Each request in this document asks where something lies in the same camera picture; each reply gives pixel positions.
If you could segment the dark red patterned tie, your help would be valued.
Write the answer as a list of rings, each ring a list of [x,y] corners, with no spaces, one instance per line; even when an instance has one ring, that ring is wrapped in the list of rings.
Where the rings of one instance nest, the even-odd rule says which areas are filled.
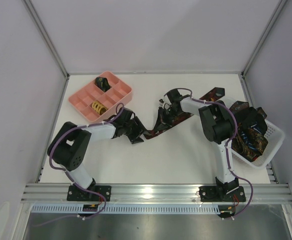
[[[180,89],[181,88],[174,88],[174,89],[170,90],[169,92],[167,92],[167,95],[168,95],[167,97],[168,97],[170,103],[167,103],[163,99],[161,99],[160,102],[162,103],[162,105],[160,107],[164,106],[164,104],[166,104],[166,108],[168,108],[168,106],[172,105],[172,104],[180,104],[179,103],[180,100],[183,100],[184,98],[190,96],[189,94],[181,95],[179,92]],[[187,120],[188,118],[193,116],[193,114],[189,113],[189,112],[184,112],[184,114],[186,115],[185,120]],[[152,130],[145,129],[143,135],[147,140],[149,140],[149,139],[152,139],[152,138],[164,133],[165,131],[167,131],[167,130],[169,130],[177,125],[163,125],[159,122],[159,117],[157,116],[157,120],[156,120],[154,128]]]

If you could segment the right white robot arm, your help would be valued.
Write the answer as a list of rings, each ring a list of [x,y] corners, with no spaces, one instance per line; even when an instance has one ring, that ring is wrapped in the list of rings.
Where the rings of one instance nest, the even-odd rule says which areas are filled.
[[[203,193],[201,190],[201,197],[205,201],[212,199],[231,201],[235,192],[239,190],[238,177],[233,172],[230,149],[232,139],[236,135],[237,123],[222,99],[225,96],[225,89],[215,87],[200,99],[194,99],[192,92],[182,95],[180,90],[181,88],[174,88],[168,91],[164,95],[168,101],[161,101],[164,108],[164,123],[172,125],[173,119],[180,114],[191,114],[200,118],[203,133],[212,143],[217,165],[216,196],[208,198],[209,193]]]

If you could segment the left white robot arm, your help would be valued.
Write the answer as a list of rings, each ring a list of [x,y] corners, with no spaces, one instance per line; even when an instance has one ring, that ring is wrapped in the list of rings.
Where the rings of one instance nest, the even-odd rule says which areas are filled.
[[[103,201],[94,178],[86,171],[83,160],[89,144],[110,140],[122,135],[130,143],[141,143],[145,127],[135,113],[119,105],[116,114],[100,123],[76,125],[71,121],[63,124],[47,150],[49,165],[62,171],[72,182],[74,192],[82,194],[89,201]]]

